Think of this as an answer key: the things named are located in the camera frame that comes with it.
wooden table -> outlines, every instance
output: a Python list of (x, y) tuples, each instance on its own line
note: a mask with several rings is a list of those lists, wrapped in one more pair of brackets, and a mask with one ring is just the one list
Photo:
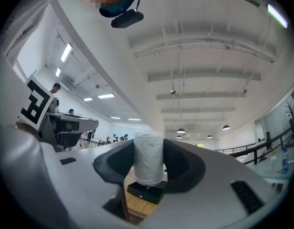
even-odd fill
[[(167, 181), (167, 176), (164, 175), (163, 181)], [(139, 216), (141, 218), (146, 218), (150, 214), (152, 214), (155, 209), (157, 208), (156, 204), (147, 202), (143, 199), (140, 199), (130, 193), (127, 192), (127, 187), (131, 183), (134, 183), (134, 170), (133, 167), (130, 169), (128, 175), (126, 176), (124, 180), (124, 188), (125, 188), (125, 197), (126, 197), (126, 203), (128, 212), (131, 214), (134, 214), (136, 216)]]

ceiling beam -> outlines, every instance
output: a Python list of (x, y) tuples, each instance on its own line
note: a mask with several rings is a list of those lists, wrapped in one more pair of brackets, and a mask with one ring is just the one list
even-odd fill
[[(137, 59), (167, 51), (166, 46), (162, 42), (143, 50), (137, 50), (137, 48), (142, 48), (142, 45), (132, 46), (132, 49), (134, 51), (133, 54), (135, 58)], [(254, 57), (261, 57), (261, 59), (267, 62), (275, 62), (275, 55), (273, 55), (272, 53), (269, 53), (268, 55), (264, 53), (261, 55), (261, 52), (256, 50), (254, 46), (252, 45), (249, 46), (243, 43), (236, 43), (233, 40), (228, 41), (222, 38), (216, 39), (213, 37), (213, 39), (210, 38), (208, 41), (206, 38), (203, 38), (200, 40), (193, 39), (193, 40), (185, 41), (184, 43), (178, 40), (178, 41), (168, 43), (169, 51), (180, 51), (180, 50), (198, 49), (198, 48), (226, 49), (230, 51), (245, 53)]]
[[(198, 113), (222, 113), (222, 112), (233, 112), (234, 108), (185, 108), (182, 109), (183, 114), (198, 114)], [(162, 114), (179, 114), (181, 111), (179, 109), (162, 109)]]
[[(186, 93), (182, 95), (176, 94), (175, 99), (195, 99), (195, 98), (228, 98), (228, 97), (245, 97), (244, 93)], [(158, 94), (157, 100), (170, 100), (173, 99), (171, 94)]]
[(204, 119), (164, 119), (164, 122), (168, 122), (168, 123), (174, 123), (174, 121), (176, 123), (197, 123), (197, 122), (201, 122), (201, 123), (207, 123), (207, 122), (224, 122), (225, 118), (204, 118)]
[[(205, 128), (190, 128), (190, 127), (188, 127), (188, 128), (186, 128), (185, 127), (185, 129), (187, 130), (187, 131), (189, 131), (189, 132), (199, 132), (199, 133), (201, 133), (201, 132), (203, 132), (203, 131), (205, 131), (205, 130), (215, 130), (215, 129), (217, 129), (217, 127), (205, 127)], [(166, 129), (166, 132), (174, 132), (174, 133), (176, 133), (177, 132), (177, 130), (176, 129)]]
[[(174, 79), (183, 79), (183, 74), (180, 74), (180, 71), (173, 71), (172, 72)], [(243, 70), (232, 70), (232, 69), (220, 69), (217, 72), (217, 68), (203, 68), (203, 69), (196, 69), (196, 70), (186, 70), (185, 71), (185, 78), (235, 78), (235, 79), (245, 79), (254, 81), (261, 80), (260, 73), (246, 72), (243, 73)], [(171, 81), (170, 72), (164, 73), (154, 73), (148, 74), (148, 82), (159, 82), (159, 81)]]

cable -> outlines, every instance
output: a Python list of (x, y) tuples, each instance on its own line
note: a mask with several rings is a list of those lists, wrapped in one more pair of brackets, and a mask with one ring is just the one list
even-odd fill
[[(263, 45), (262, 52), (261, 52), (261, 54), (260, 54), (259, 60), (258, 60), (258, 62), (257, 62), (257, 64), (256, 64), (256, 67), (255, 67), (254, 71), (252, 72), (250, 78), (246, 81), (246, 83), (245, 83), (245, 85), (244, 85), (244, 88), (245, 88), (245, 87), (248, 85), (248, 83), (251, 81), (251, 79), (252, 79), (252, 77), (253, 77), (253, 75), (254, 75), (254, 73), (255, 73), (255, 70), (257, 69), (258, 65), (260, 64), (260, 61), (261, 61), (262, 56), (263, 56), (264, 49), (265, 49), (266, 44), (267, 44), (267, 41), (268, 41), (268, 36), (269, 36), (270, 27), (271, 27), (271, 18), (269, 19), (269, 22), (268, 22), (268, 31), (267, 31), (267, 35), (266, 35), (266, 40), (265, 40), (265, 43), (264, 43), (264, 45)], [(232, 106), (232, 104), (236, 101), (236, 99), (237, 99), (241, 94), (242, 94), (242, 91), (240, 91), (240, 92), (237, 94), (237, 96), (233, 99), (233, 101), (231, 102), (231, 104), (230, 104), (230, 105), (229, 105), (229, 106), (228, 106), (228, 107), (222, 112), (223, 115), (226, 113), (226, 111)]]
[[(183, 49), (184, 49), (184, 31), (183, 31), (183, 21), (182, 21), (182, 18), (180, 16), (180, 11), (179, 11), (178, 0), (175, 0), (175, 7), (176, 7), (176, 10), (177, 10), (177, 20), (178, 19), (180, 20), (180, 25), (181, 25), (181, 32), (182, 32), (182, 51), (181, 52), (183, 52)], [(182, 62), (180, 62), (180, 73), (182, 73), (182, 68), (183, 68)]]
[(172, 59), (171, 59), (170, 51), (168, 50), (168, 41), (167, 41), (167, 36), (166, 36), (166, 33), (165, 33), (165, 29), (164, 29), (163, 16), (159, 16), (159, 9), (158, 9), (156, 0), (153, 0), (153, 4), (156, 7), (158, 17), (160, 18), (160, 27), (162, 29), (162, 33), (163, 33), (163, 36), (164, 36), (164, 41), (165, 41), (165, 45), (166, 45), (166, 52), (168, 53), (168, 57), (169, 57), (170, 76), (171, 76), (171, 80), (172, 80), (172, 90), (174, 91), (175, 86), (174, 86), (174, 80), (173, 80), (173, 77), (172, 77), (172, 70), (171, 70), (171, 68), (172, 68)]
[(209, 6), (210, 6), (210, 16), (211, 16), (211, 18), (212, 18), (212, 29), (211, 29), (211, 31), (209, 32), (209, 34), (208, 34), (208, 37), (207, 37), (207, 42), (209, 41), (209, 36), (210, 36), (210, 34), (213, 32), (213, 15), (212, 15), (212, 9), (211, 9), (211, 5), (210, 5), (210, 0), (209, 0)]

black box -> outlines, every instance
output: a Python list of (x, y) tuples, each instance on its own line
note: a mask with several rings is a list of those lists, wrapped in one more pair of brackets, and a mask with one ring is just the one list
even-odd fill
[(159, 204), (164, 196), (164, 187), (166, 184), (166, 181), (161, 181), (154, 187), (147, 187), (135, 182), (128, 186), (127, 192), (147, 202)]

water bottle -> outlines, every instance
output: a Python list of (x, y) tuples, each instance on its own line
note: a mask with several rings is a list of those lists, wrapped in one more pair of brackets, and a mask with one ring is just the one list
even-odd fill
[(288, 153), (287, 153), (287, 148), (284, 149), (283, 151), (283, 165), (282, 165), (282, 173), (285, 174), (288, 171)]

